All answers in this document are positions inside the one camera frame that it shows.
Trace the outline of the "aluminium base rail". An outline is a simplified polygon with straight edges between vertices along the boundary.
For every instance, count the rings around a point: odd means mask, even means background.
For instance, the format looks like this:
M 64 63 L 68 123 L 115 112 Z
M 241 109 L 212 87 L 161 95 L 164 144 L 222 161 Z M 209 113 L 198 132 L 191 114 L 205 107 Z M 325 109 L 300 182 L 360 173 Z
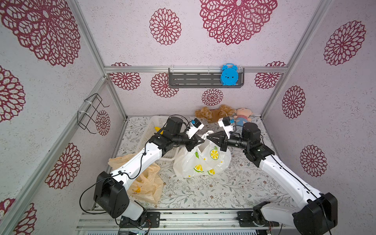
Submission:
M 286 222 L 278 222 L 276 219 L 257 225 L 252 219 L 251 209 L 148 210 L 146 224 L 139 227 L 146 231 L 149 228 L 149 221 L 151 221 L 151 231 L 153 232 L 158 230 L 268 230 L 279 229 L 281 226 L 294 229 Z M 79 234 L 88 231 L 116 231 L 118 229 L 137 230 L 138 228 L 127 219 L 113 219 L 108 214 L 87 213 L 82 214 L 75 228 Z

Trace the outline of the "brown teddy bear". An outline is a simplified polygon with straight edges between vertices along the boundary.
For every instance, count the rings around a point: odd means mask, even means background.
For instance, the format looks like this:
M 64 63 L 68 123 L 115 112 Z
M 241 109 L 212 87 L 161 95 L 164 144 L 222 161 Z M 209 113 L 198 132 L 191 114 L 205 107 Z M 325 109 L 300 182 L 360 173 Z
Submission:
M 195 111 L 195 116 L 200 119 L 205 119 L 208 123 L 218 122 L 220 118 L 230 117 L 236 112 L 232 107 L 222 104 L 217 109 L 209 109 L 209 107 L 203 107 Z

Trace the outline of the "pink doll blue outfit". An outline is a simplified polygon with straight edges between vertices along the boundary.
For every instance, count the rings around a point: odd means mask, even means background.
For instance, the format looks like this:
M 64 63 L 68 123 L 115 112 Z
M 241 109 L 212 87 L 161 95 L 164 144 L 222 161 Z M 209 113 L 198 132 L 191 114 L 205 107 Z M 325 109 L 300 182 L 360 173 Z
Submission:
M 236 126 L 243 126 L 247 122 L 251 122 L 251 116 L 253 112 L 247 108 L 239 108 L 236 110 L 234 120 Z

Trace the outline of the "white perforated plastic basket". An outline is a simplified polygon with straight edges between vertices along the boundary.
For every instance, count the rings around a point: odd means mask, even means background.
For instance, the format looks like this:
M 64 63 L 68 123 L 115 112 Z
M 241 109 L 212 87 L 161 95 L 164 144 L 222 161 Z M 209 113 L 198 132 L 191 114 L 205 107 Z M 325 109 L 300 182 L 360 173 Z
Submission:
M 137 153 L 143 149 L 145 143 L 157 132 L 155 128 L 162 128 L 163 125 L 166 123 L 167 119 L 168 119 L 168 116 L 152 116 L 151 117 L 138 143 L 137 150 L 136 150 Z M 179 149 L 177 147 L 173 148 L 168 153 L 166 153 L 160 160 L 173 162 L 176 158 L 178 150 Z

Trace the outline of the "orange-yellow banana bunch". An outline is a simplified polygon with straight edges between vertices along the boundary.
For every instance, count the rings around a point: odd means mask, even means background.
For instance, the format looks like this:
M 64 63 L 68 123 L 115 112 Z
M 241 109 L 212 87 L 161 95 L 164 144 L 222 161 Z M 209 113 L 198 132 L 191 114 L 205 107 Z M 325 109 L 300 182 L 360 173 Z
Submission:
M 163 127 L 162 127 L 162 128 L 154 127 L 154 129 L 155 129 L 155 133 L 156 133 L 156 134 L 160 134 L 160 135 L 163 134 L 163 131 L 164 131 L 164 128 L 163 128 Z

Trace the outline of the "beige plastic bag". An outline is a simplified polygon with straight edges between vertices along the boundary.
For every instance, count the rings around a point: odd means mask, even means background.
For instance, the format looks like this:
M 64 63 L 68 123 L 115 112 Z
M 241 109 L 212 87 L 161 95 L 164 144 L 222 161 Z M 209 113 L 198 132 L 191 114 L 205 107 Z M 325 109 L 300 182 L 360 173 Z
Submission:
M 132 183 L 127 193 L 133 199 L 157 205 L 161 199 L 164 182 L 159 176 L 160 167 L 153 163 Z

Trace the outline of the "white plastic bag lemon print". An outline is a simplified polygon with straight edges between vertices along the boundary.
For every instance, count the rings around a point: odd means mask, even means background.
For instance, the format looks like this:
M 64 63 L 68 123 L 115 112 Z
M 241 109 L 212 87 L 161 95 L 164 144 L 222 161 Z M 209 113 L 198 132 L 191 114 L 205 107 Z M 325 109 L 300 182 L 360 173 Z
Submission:
M 213 133 L 209 130 L 203 134 L 201 138 L 205 142 L 194 147 L 190 152 L 185 147 L 179 149 L 173 164 L 173 170 L 177 177 L 213 176 L 229 167 L 232 159 L 231 152 L 230 150 L 220 150 L 220 147 L 207 139 L 207 136 Z

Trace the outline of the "grey wall shelf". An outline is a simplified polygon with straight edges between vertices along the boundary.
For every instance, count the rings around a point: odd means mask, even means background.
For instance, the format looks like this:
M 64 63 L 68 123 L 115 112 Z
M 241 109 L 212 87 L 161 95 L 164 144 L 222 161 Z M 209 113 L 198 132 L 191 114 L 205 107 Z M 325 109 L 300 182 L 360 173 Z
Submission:
M 220 72 L 175 72 L 168 70 L 170 88 L 241 88 L 244 85 L 244 74 L 239 73 L 235 85 L 223 85 Z

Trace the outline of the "blue alarm clock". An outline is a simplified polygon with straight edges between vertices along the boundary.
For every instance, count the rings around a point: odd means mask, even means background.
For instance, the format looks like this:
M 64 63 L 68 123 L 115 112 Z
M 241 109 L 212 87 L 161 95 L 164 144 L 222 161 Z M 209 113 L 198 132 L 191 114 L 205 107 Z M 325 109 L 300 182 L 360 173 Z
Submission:
M 222 67 L 220 82 L 223 86 L 235 86 L 239 79 L 238 67 L 234 64 L 225 64 Z

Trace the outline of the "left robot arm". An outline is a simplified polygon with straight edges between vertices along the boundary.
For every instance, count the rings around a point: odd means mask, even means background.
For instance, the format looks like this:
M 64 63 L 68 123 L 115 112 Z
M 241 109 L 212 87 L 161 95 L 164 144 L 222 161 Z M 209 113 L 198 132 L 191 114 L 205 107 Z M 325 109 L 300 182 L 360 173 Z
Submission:
M 95 185 L 94 201 L 112 218 L 125 217 L 144 224 L 147 210 L 137 202 L 131 201 L 127 191 L 150 165 L 174 147 L 184 146 L 187 151 L 192 151 L 204 142 L 197 135 L 197 132 L 204 127 L 199 119 L 190 121 L 182 130 L 184 124 L 185 122 L 177 115 L 168 117 L 161 130 L 146 141 L 143 149 L 131 160 L 110 173 L 100 173 Z

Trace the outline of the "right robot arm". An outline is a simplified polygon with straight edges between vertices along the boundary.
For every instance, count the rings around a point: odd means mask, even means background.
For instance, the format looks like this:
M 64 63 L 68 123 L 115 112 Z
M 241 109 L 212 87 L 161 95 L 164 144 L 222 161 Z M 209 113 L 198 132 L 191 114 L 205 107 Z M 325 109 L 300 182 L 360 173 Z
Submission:
M 294 227 L 302 235 L 323 235 L 338 225 L 338 201 L 331 193 L 323 194 L 289 169 L 261 140 L 255 123 L 247 122 L 242 133 L 229 125 L 223 131 L 209 134 L 207 139 L 222 151 L 239 148 L 257 168 L 266 172 L 291 196 L 296 207 L 284 207 L 264 201 L 252 209 L 252 222 L 264 226 L 278 222 Z

